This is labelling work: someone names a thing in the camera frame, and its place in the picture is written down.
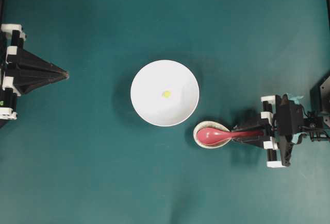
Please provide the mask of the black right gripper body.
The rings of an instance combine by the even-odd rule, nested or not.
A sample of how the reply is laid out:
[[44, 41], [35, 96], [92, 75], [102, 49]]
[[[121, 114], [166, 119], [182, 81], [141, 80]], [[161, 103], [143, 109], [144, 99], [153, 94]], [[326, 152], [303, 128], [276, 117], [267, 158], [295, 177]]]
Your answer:
[[280, 168], [291, 165], [293, 147], [302, 142], [304, 132], [304, 109], [297, 98], [288, 94], [263, 96], [263, 104], [274, 107], [271, 129], [275, 135], [276, 148], [269, 149], [268, 167]]

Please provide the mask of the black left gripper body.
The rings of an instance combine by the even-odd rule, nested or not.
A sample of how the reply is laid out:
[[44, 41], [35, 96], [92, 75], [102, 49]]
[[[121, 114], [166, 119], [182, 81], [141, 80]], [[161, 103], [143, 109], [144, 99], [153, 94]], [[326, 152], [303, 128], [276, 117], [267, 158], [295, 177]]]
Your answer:
[[25, 40], [26, 34], [21, 25], [1, 25], [1, 127], [17, 119], [17, 98], [21, 96], [14, 86], [17, 65], [8, 62], [7, 57], [16, 56]]

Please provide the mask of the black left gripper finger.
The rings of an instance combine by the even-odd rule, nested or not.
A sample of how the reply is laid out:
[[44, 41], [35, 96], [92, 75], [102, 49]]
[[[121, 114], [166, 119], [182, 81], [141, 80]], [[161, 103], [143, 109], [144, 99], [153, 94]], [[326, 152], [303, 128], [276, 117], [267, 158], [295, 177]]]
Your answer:
[[35, 70], [59, 73], [65, 76], [69, 75], [67, 71], [63, 70], [62, 68], [59, 68], [58, 66], [50, 62], [47, 62], [37, 57], [36, 55], [17, 46], [7, 47], [6, 62], [8, 64], [15, 63], [18, 64], [19, 66], [32, 68]]
[[31, 91], [69, 78], [69, 74], [59, 74], [51, 77], [32, 77], [32, 76], [4, 76], [3, 90], [12, 89], [17, 96], [22, 96]]

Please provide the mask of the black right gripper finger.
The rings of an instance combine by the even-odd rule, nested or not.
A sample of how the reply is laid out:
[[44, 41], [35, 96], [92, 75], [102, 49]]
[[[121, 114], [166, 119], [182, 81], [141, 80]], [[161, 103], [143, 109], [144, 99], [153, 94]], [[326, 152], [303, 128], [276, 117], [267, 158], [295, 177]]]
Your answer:
[[273, 113], [268, 111], [247, 111], [239, 117], [233, 131], [267, 130], [272, 126], [272, 119]]
[[262, 149], [278, 149], [275, 138], [265, 134], [263, 130], [232, 132], [232, 139]]

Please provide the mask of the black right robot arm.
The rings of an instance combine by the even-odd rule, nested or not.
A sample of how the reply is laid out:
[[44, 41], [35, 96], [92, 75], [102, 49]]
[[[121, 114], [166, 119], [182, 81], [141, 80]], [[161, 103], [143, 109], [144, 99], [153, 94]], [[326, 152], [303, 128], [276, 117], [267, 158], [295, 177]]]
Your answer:
[[290, 166], [293, 147], [306, 137], [314, 141], [329, 141], [329, 77], [320, 80], [311, 90], [314, 111], [305, 111], [297, 97], [288, 94], [261, 97], [262, 112], [233, 132], [246, 132], [237, 142], [267, 151], [267, 167]]

